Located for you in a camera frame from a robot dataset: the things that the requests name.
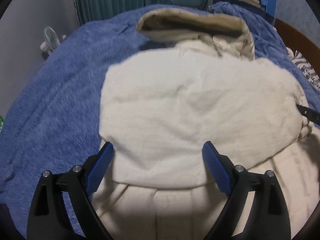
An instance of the wooden bed frame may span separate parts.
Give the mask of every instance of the wooden bed frame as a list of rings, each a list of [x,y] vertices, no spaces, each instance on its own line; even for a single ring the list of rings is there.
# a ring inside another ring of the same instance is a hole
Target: wooden bed frame
[[[298,50],[320,75],[320,49],[305,35],[289,24],[276,19],[275,28],[284,44],[295,52]]]

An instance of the fuzzy blue blanket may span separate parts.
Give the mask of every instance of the fuzzy blue blanket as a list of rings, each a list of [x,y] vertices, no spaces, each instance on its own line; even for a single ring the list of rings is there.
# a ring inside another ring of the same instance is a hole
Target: fuzzy blue blanket
[[[135,25],[142,14],[163,7],[173,6],[151,5],[80,27],[50,55],[13,103],[0,134],[0,203],[9,207],[23,236],[42,172],[66,172],[97,153],[100,92],[108,66],[156,46],[137,34]],[[267,57],[289,70],[302,85],[311,108],[320,112],[320,93],[291,63],[269,23],[225,2],[215,4],[212,12],[243,18],[253,34],[256,57]],[[73,228],[81,233],[70,201],[65,199]]]

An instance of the patterned pillow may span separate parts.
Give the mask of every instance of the patterned pillow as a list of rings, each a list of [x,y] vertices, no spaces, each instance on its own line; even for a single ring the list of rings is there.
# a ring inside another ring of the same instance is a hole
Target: patterned pillow
[[[291,57],[291,61],[300,69],[303,75],[308,79],[308,81],[320,91],[320,79],[311,64],[303,57],[303,55],[296,51],[295,54],[291,54],[289,52],[289,56]]]

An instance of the drawstring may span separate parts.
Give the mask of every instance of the drawstring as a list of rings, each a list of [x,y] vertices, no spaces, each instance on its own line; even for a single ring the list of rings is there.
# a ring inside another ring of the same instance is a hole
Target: drawstring
[[[218,47],[218,44],[215,43],[215,41],[212,39],[212,37],[210,35],[208,35],[208,34],[199,34],[198,35],[198,39],[201,40],[202,42],[210,45],[210,46],[213,46],[215,48],[215,50],[217,51],[218,56],[222,57],[222,53],[220,51],[220,48]]]
[[[217,51],[219,57],[222,57],[221,48],[220,48],[219,44],[217,44],[210,35],[208,35],[208,34],[199,34],[198,35],[198,39],[201,40],[202,42],[210,45],[210,46],[213,46],[215,48],[215,50]],[[249,44],[248,40],[244,39],[244,42],[242,44],[242,47],[241,47],[241,50],[240,50],[240,53],[239,53],[239,57],[242,56],[242,52],[244,50],[244,47],[246,45],[248,45],[248,44]]]
[[[247,44],[249,44],[249,43],[248,43],[248,40],[247,40],[247,39],[244,39],[244,42],[243,42],[243,44],[242,44],[242,48],[241,48],[241,50],[240,50],[239,56],[242,55],[242,51],[243,51],[243,49],[244,49],[244,46],[247,45]]]

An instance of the bedding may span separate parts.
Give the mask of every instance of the bedding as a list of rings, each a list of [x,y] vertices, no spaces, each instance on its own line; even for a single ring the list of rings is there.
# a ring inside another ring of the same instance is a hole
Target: bedding
[[[319,199],[316,164],[292,150],[312,129],[296,107],[308,104],[298,81],[268,59],[253,60],[244,42],[252,36],[239,18],[158,9],[137,29],[174,46],[139,52],[106,73],[99,131],[116,154],[112,174],[93,194],[105,227],[115,239],[203,239],[226,201],[202,159],[210,140],[234,164],[277,171],[294,235]],[[219,29],[225,34],[204,39]],[[230,30],[240,31],[232,37]],[[138,220],[119,220],[127,215]]]
[[[65,172],[99,150],[100,95],[108,67],[141,50],[164,46],[135,31],[138,19],[153,9],[174,7],[151,5],[83,25],[49,56],[13,103],[0,134],[0,202],[9,207],[23,236],[42,172]],[[320,112],[320,93],[290,61],[271,25],[225,2],[212,9],[243,18],[253,35],[255,56],[289,70],[303,87],[310,107]],[[81,233],[68,196],[64,197],[73,228]]]

